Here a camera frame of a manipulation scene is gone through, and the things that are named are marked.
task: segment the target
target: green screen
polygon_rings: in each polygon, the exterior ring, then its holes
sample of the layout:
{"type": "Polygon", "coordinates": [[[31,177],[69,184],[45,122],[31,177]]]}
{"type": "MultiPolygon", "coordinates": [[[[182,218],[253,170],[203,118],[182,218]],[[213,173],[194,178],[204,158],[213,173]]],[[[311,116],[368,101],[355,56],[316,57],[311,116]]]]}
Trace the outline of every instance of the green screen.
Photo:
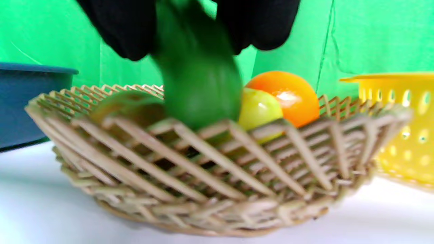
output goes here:
{"type": "MultiPolygon", "coordinates": [[[[204,0],[207,11],[216,6],[204,0]]],[[[431,0],[302,0],[291,37],[277,50],[237,57],[243,79],[270,70],[306,79],[319,95],[357,96],[339,78],[434,70],[431,0]]],[[[149,59],[134,63],[105,45],[74,0],[0,1],[0,61],[71,67],[74,85],[161,84],[149,59]]]]}

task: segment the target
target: woven basket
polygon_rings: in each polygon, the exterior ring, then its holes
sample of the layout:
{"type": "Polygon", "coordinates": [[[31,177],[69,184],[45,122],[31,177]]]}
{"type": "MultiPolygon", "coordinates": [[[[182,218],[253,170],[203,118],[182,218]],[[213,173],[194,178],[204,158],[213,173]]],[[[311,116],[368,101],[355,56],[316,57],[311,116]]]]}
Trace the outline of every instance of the woven basket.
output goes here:
{"type": "Polygon", "coordinates": [[[85,114],[125,89],[163,96],[158,86],[73,87],[40,95],[26,111],[55,143],[62,172],[100,206],[187,234],[252,237],[324,215],[369,182],[372,158],[412,118],[401,105],[322,96],[321,118],[301,129],[284,119],[249,132],[222,121],[196,133],[174,119],[146,129],[123,117],[110,117],[104,128],[89,121],[85,114]],[[115,140],[113,126],[131,140],[115,140]],[[156,139],[167,132],[179,138],[156,139]],[[229,141],[207,142],[223,132],[229,141]],[[282,132],[264,145],[255,142],[282,132]]]}

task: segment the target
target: blue plastic basin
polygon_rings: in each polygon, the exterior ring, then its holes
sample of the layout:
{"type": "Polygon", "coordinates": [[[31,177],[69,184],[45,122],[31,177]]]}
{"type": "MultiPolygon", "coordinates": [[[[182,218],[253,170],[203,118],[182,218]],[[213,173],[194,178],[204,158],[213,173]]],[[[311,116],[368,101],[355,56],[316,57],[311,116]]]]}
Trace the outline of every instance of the blue plastic basin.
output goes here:
{"type": "Polygon", "coordinates": [[[0,148],[45,137],[24,107],[41,93],[69,89],[78,70],[17,63],[0,63],[0,148]]]}

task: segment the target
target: hand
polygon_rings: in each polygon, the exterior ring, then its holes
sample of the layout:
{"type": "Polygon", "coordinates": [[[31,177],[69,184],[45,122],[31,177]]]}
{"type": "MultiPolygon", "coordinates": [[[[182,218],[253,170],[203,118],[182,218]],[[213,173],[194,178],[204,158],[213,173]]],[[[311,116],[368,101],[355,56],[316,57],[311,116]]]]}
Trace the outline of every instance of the hand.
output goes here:
{"type": "MultiPolygon", "coordinates": [[[[77,0],[102,39],[122,58],[138,61],[152,51],[156,0],[77,0]]],[[[250,45],[273,50],[289,37],[300,0],[214,0],[234,54],[250,45]]]]}

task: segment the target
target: green vegetable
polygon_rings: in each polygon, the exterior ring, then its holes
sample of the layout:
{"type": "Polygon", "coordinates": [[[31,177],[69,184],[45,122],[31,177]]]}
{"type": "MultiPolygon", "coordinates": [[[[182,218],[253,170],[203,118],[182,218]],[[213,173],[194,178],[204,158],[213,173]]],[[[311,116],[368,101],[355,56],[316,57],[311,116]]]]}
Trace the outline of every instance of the green vegetable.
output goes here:
{"type": "Polygon", "coordinates": [[[197,0],[157,0],[156,49],[166,111],[191,129],[238,120],[243,90],[229,36],[197,0]]]}

